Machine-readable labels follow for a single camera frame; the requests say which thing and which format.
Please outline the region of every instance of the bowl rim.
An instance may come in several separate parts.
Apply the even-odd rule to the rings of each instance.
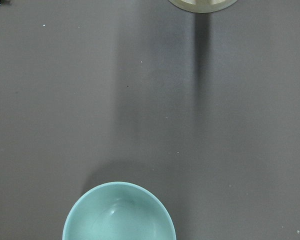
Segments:
[[[67,231],[67,228],[68,228],[68,224],[69,224],[69,221],[70,221],[70,218],[71,216],[73,215],[73,212],[74,210],[77,208],[78,204],[83,200],[85,199],[89,194],[91,194],[92,192],[100,189],[100,188],[104,188],[104,187],[108,187],[108,186],[111,186],[111,185],[125,185],[125,186],[129,186],[129,187],[133,187],[133,188],[136,188],[138,190],[141,190],[143,191],[144,193],[146,193],[147,195],[149,195],[152,199],[154,199],[154,201],[160,206],[160,208],[163,210],[165,216],[167,217],[168,221],[169,221],[169,225],[170,225],[170,230],[172,231],[173,233],[173,240],[176,240],[177,237],[176,237],[176,230],[175,230],[175,227],[174,227],[174,223],[171,219],[171,216],[169,215],[168,213],[168,210],[165,208],[165,206],[162,204],[162,202],[155,196],[153,195],[151,192],[149,192],[147,189],[139,186],[139,185],[136,185],[134,183],[130,183],[130,182],[125,182],[125,181],[112,181],[112,182],[107,182],[107,183],[103,183],[103,184],[100,184],[98,186],[95,186],[93,188],[91,188],[89,191],[87,191],[85,194],[83,194],[76,202],[75,204],[72,206],[70,212],[68,213],[67,217],[66,217],[66,220],[65,220],[65,223],[64,223],[64,226],[63,226],[63,231],[62,231],[62,240],[66,240],[66,231]]]

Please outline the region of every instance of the round container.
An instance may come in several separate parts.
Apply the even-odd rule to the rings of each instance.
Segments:
[[[109,182],[86,192],[74,204],[62,240],[176,240],[163,204],[146,189]]]
[[[178,8],[193,13],[211,13],[234,4],[237,0],[170,0]]]

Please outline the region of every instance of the white object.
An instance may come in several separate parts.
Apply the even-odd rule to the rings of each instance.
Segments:
[[[193,13],[211,13],[234,4],[237,0],[170,0],[180,9]]]

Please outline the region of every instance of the gray table surface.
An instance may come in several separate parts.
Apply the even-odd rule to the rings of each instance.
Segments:
[[[0,240],[61,239],[112,181],[178,240],[300,240],[300,0],[0,6]]]

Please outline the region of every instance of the light blue bowl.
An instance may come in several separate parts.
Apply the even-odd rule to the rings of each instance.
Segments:
[[[128,182],[109,182],[74,204],[62,240],[176,240],[176,232],[151,192]]]

